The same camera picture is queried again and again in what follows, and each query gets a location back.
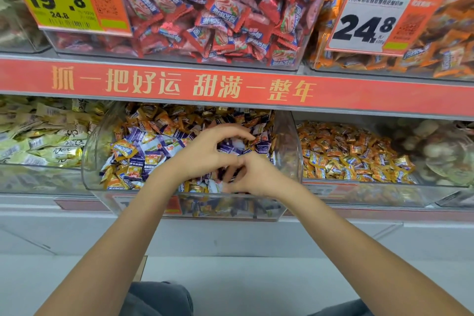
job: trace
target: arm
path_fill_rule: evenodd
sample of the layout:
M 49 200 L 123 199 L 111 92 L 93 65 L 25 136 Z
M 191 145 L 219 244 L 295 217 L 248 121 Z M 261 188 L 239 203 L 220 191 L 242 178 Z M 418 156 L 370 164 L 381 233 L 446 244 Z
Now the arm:
M 117 316 L 170 196 L 185 180 L 243 159 L 218 152 L 219 141 L 255 139 L 244 127 L 222 124 L 202 132 L 156 168 L 135 199 L 84 255 L 35 316 Z
M 257 154 L 226 191 L 247 191 L 284 203 L 375 316 L 472 316 L 428 277 L 337 215 L 303 185 Z

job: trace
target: hand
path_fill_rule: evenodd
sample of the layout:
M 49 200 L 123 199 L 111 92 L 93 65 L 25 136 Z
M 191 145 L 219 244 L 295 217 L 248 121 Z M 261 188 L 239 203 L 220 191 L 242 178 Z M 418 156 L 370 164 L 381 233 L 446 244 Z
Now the hand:
M 235 168 L 229 167 L 223 177 L 223 192 L 248 192 L 252 195 L 281 199 L 287 193 L 292 183 L 299 185 L 281 173 L 265 155 L 255 151 L 248 152 L 239 158 L 243 159 L 243 167 L 234 182 L 228 183 L 235 173 Z
M 224 166 L 238 169 L 244 162 L 241 157 L 217 151 L 219 142 L 234 136 L 247 140 L 255 139 L 248 128 L 239 124 L 226 123 L 208 127 L 163 165 L 174 165 L 181 182 L 198 178 Z

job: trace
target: store shelf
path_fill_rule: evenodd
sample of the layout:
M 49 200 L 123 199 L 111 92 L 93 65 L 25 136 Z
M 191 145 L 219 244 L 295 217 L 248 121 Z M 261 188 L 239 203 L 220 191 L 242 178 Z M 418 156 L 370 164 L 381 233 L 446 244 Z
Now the store shelf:
M 0 54 L 0 93 L 474 120 L 474 83 L 134 59 Z

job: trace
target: gray pants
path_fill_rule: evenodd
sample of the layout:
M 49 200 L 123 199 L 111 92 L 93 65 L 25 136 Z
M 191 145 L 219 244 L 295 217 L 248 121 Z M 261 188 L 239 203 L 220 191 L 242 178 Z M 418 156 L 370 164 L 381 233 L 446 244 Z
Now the gray pants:
M 133 282 L 119 316 L 193 316 L 193 300 L 184 286 L 169 282 Z M 361 300 L 323 309 L 311 316 L 374 316 Z

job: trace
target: forearm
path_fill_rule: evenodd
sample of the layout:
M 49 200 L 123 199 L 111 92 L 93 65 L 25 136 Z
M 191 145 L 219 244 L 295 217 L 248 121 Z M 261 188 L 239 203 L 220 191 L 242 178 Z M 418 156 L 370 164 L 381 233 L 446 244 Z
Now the forearm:
M 35 315 L 118 315 L 169 197 L 178 185 L 174 169 L 167 165 L 157 168 Z
M 304 186 L 295 183 L 291 189 L 282 190 L 281 199 L 375 316 L 472 315 L 428 277 L 337 215 Z

